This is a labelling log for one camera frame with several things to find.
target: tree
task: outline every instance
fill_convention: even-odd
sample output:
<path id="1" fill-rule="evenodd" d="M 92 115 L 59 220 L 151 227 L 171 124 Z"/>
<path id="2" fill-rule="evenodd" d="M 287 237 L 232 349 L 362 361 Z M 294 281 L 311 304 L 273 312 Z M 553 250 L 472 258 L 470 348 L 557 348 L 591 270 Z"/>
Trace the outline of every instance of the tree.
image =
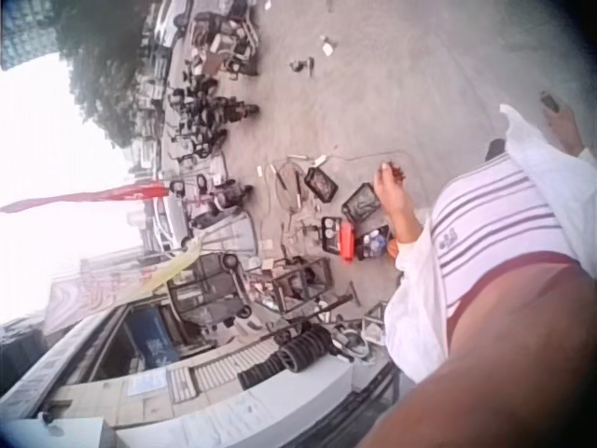
<path id="1" fill-rule="evenodd" d="M 52 0 L 71 93 L 115 145 L 127 147 L 137 112 L 135 72 L 150 0 Z"/>

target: pavement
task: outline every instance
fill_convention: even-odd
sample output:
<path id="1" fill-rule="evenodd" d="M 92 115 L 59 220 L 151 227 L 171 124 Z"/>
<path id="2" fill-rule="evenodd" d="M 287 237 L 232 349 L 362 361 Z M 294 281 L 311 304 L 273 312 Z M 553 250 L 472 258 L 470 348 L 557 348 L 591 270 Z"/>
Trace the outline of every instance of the pavement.
<path id="1" fill-rule="evenodd" d="M 321 213 L 313 199 L 305 206 L 305 218 L 317 222 L 340 216 L 340 205 L 372 181 L 382 161 L 401 165 L 415 202 L 431 206 L 449 180 L 482 164 L 489 142 L 504 135 L 500 104 L 549 135 L 539 104 L 545 89 L 575 110 L 586 144 L 596 147 L 595 67 L 549 2 L 271 0 L 268 10 L 265 3 L 256 6 L 260 76 L 222 75 L 220 87 L 220 94 L 261 107 L 255 119 L 229 126 L 223 152 L 230 175 L 256 187 L 248 210 L 262 258 L 282 255 L 288 214 L 276 200 L 271 172 L 264 169 L 264 180 L 257 167 L 280 165 L 290 154 L 334 156 L 323 169 L 339 185 L 336 197 Z M 321 35 L 337 43 L 329 57 Z M 174 85 L 189 52 L 186 40 L 177 44 Z M 289 69 L 291 60 L 309 56 L 312 77 Z M 168 113 L 167 119 L 174 122 Z M 382 220 L 380 212 L 368 226 Z M 392 296 L 396 270 L 389 258 L 352 264 L 330 258 L 336 290 L 353 280 L 364 309 Z M 362 310 L 340 312 L 350 317 Z"/>

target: street vendor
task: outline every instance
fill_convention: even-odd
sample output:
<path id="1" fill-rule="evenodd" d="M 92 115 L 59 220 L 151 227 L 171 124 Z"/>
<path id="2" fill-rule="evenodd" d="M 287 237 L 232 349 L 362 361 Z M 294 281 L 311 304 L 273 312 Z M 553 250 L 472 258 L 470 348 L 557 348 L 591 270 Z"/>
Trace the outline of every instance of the street vendor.
<path id="1" fill-rule="evenodd" d="M 562 151 L 503 105 L 507 140 L 448 184 L 424 226 L 393 166 L 375 175 L 404 273 L 386 345 L 418 384 L 367 446 L 535 446 L 593 390 L 597 171 L 558 104 L 544 113 Z"/>

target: striped shirt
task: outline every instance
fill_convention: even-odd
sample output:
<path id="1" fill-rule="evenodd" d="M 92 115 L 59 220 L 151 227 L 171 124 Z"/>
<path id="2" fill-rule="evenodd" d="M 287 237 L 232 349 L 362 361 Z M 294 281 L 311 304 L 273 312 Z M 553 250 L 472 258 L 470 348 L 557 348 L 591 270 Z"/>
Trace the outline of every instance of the striped shirt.
<path id="1" fill-rule="evenodd" d="M 507 154 L 454 179 L 432 212 L 450 317 L 484 274 L 525 254 L 573 259 L 562 227 L 539 190 Z"/>

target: man's hand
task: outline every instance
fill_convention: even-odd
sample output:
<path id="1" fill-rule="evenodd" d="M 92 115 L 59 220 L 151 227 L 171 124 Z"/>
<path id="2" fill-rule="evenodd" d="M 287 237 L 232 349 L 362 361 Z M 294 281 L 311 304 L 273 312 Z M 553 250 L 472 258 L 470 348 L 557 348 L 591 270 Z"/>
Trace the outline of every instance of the man's hand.
<path id="1" fill-rule="evenodd" d="M 543 107 L 543 115 L 548 120 L 548 125 L 553 134 L 562 144 L 563 152 L 573 157 L 578 157 L 585 146 L 580 138 L 580 132 L 576 126 L 575 113 L 560 98 L 555 97 L 548 91 L 542 91 L 541 96 L 551 95 L 560 106 L 560 112 L 554 112 L 548 107 Z"/>
<path id="2" fill-rule="evenodd" d="M 399 243 L 413 243 L 422 232 L 421 223 L 414 215 L 414 202 L 404 190 L 402 180 L 395 175 L 393 166 L 382 163 L 373 181 L 375 194 L 396 230 Z"/>

